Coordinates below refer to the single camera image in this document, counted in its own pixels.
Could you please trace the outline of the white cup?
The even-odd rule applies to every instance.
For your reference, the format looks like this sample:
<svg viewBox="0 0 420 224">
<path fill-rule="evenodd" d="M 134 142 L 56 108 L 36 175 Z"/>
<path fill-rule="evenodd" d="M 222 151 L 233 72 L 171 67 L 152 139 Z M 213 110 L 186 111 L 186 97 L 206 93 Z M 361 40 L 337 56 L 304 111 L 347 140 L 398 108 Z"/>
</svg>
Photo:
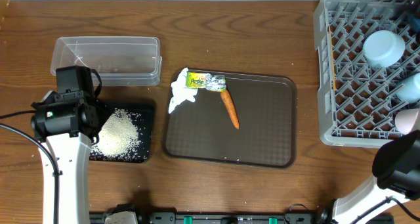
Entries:
<svg viewBox="0 0 420 224">
<path fill-rule="evenodd" d="M 394 121 L 397 130 L 404 135 L 419 130 L 419 109 L 400 111 Z"/>
</svg>

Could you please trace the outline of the orange carrot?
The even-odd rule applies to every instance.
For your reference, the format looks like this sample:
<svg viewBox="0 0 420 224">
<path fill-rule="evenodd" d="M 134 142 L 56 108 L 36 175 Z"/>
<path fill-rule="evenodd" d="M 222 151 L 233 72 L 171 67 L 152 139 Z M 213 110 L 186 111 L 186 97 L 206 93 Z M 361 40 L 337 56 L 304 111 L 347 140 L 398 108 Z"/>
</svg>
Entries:
<svg viewBox="0 0 420 224">
<path fill-rule="evenodd" d="M 240 123 L 239 123 L 238 115 L 236 113 L 234 102 L 232 100 L 232 97 L 231 97 L 229 91 L 228 90 L 221 91 L 220 92 L 220 97 L 221 97 L 221 99 L 222 99 L 222 101 L 223 101 L 223 103 L 226 107 L 226 110 L 228 112 L 228 115 L 231 119 L 232 124 L 234 125 L 234 127 L 236 129 L 239 129 L 240 128 Z"/>
</svg>

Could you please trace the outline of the foil snack wrapper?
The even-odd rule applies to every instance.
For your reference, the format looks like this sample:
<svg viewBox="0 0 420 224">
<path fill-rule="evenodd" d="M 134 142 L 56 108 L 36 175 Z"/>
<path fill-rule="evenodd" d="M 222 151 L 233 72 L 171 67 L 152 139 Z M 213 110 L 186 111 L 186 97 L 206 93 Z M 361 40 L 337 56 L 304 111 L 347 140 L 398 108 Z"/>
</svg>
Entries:
<svg viewBox="0 0 420 224">
<path fill-rule="evenodd" d="M 214 76 L 209 73 L 188 71 L 186 74 L 186 87 L 190 89 L 206 89 L 208 91 L 222 92 L 226 90 L 224 76 Z"/>
</svg>

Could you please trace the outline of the light blue cup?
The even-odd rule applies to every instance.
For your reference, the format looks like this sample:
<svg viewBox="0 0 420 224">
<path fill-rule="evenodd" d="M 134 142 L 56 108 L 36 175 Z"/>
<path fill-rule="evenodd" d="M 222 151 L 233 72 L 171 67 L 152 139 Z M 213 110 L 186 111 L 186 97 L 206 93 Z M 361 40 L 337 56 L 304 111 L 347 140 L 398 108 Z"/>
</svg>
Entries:
<svg viewBox="0 0 420 224">
<path fill-rule="evenodd" d="M 410 104 L 417 102 L 420 98 L 419 78 L 420 75 L 417 73 L 401 81 L 398 84 L 400 90 L 396 93 L 396 96 L 401 101 L 406 101 Z"/>
</svg>

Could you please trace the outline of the dark blue plate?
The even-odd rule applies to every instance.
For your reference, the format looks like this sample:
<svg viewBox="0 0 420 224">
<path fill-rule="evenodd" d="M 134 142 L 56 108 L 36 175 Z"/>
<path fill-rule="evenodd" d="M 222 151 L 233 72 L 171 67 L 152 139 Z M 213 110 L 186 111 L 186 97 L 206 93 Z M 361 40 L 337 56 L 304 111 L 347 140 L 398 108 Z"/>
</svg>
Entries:
<svg viewBox="0 0 420 224">
<path fill-rule="evenodd" d="M 409 13 L 408 21 L 410 28 L 416 33 L 418 33 L 420 31 L 420 19 L 416 17 L 416 15 L 414 15 L 413 13 Z"/>
</svg>

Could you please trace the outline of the pile of rice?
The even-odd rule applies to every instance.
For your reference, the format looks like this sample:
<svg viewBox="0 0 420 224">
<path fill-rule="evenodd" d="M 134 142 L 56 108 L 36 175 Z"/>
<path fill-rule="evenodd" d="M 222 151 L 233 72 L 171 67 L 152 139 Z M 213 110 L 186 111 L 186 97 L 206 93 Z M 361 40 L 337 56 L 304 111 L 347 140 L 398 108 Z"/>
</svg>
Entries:
<svg viewBox="0 0 420 224">
<path fill-rule="evenodd" d="M 92 146 L 91 155 L 111 160 L 128 158 L 142 144 L 140 128 L 135 125 L 138 119 L 141 114 L 137 112 L 115 109 L 99 133 L 99 142 Z"/>
</svg>

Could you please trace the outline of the light blue bowl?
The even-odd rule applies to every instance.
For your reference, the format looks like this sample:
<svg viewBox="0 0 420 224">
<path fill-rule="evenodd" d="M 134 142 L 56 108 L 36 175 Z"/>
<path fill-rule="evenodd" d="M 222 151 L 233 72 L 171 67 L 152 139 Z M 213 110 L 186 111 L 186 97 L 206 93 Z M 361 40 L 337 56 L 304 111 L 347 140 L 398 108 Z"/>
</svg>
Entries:
<svg viewBox="0 0 420 224">
<path fill-rule="evenodd" d="M 371 67 L 386 68 L 402 58 L 405 41 L 394 32 L 380 30 L 366 38 L 362 49 L 366 62 Z"/>
</svg>

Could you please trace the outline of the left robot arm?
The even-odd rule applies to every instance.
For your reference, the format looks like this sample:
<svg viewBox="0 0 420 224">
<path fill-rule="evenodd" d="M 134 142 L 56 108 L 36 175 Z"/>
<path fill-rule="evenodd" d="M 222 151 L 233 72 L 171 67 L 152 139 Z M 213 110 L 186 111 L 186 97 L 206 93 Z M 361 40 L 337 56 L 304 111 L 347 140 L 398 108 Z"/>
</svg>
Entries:
<svg viewBox="0 0 420 224">
<path fill-rule="evenodd" d="M 43 222 L 89 223 L 89 156 L 103 124 L 96 95 L 50 91 L 32 106 L 43 165 Z"/>
</svg>

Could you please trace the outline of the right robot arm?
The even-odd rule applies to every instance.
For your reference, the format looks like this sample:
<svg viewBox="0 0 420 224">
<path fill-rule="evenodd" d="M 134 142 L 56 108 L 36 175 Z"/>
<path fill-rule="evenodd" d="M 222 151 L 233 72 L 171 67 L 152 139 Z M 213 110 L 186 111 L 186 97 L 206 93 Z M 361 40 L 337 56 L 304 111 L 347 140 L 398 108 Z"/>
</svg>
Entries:
<svg viewBox="0 0 420 224">
<path fill-rule="evenodd" d="M 383 145 L 375 155 L 372 175 L 333 203 L 334 223 L 367 223 L 394 205 L 419 199 L 419 131 Z"/>
</svg>

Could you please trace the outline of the wooden chopstick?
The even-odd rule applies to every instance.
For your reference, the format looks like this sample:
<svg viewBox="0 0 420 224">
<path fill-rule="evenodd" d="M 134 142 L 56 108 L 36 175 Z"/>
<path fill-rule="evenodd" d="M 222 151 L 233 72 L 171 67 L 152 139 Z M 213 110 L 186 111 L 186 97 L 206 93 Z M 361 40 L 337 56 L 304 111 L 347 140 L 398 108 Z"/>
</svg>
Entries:
<svg viewBox="0 0 420 224">
<path fill-rule="evenodd" d="M 336 77 L 335 77 L 335 61 L 333 56 L 333 38 L 332 38 L 332 31 L 331 31 L 331 25 L 328 26 L 328 33 L 329 33 L 329 44 L 330 44 L 330 50 L 331 50 L 331 72 L 332 72 L 332 85 L 333 90 L 336 91 Z"/>
</svg>

